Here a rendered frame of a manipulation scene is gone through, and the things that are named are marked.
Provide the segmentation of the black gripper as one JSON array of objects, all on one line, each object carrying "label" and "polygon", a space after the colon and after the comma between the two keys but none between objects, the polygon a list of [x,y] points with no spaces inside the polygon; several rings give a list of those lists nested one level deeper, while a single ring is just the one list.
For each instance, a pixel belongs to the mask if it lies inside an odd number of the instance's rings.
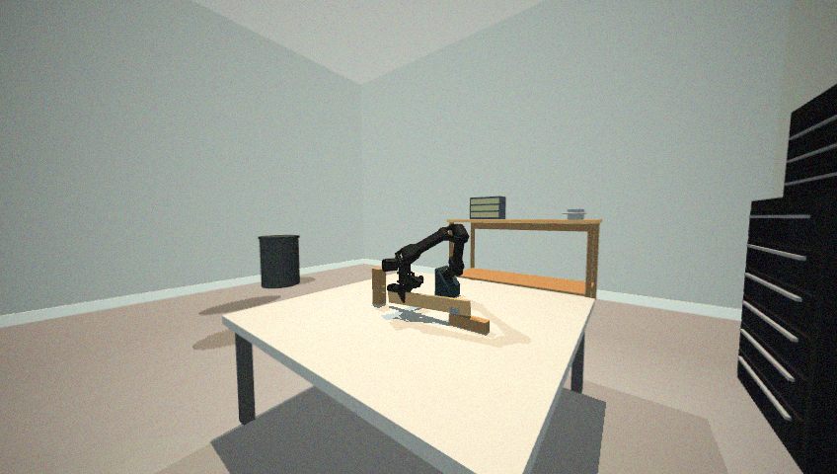
[{"label": "black gripper", "polygon": [[399,275],[399,280],[397,280],[397,283],[391,283],[387,285],[387,290],[397,292],[403,303],[405,303],[406,292],[411,292],[413,290],[413,288],[409,284],[405,284],[405,278],[407,274],[411,275],[411,270],[398,271],[397,275]]}]

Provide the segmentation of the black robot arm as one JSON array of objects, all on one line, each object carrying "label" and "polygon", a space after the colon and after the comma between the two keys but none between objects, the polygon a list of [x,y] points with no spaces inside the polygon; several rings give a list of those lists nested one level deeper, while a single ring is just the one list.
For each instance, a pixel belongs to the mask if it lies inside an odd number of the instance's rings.
[{"label": "black robot arm", "polygon": [[[449,234],[448,230],[452,230],[453,235]],[[411,263],[417,260],[423,252],[442,241],[450,241],[454,243],[453,256],[449,257],[448,260],[450,266],[440,272],[446,281],[452,280],[454,276],[459,277],[463,274],[465,268],[462,260],[463,251],[464,244],[468,242],[468,239],[469,234],[463,224],[450,224],[447,227],[441,227],[438,231],[418,243],[409,244],[400,249],[395,253],[395,258],[383,259],[382,270],[383,272],[391,272],[397,271],[399,268],[399,271],[409,271],[411,269]],[[402,254],[402,258],[400,254]],[[423,276],[415,276],[415,273],[412,273],[411,276],[410,274],[406,275],[405,284],[409,284],[412,288],[418,288],[422,283]]]}]

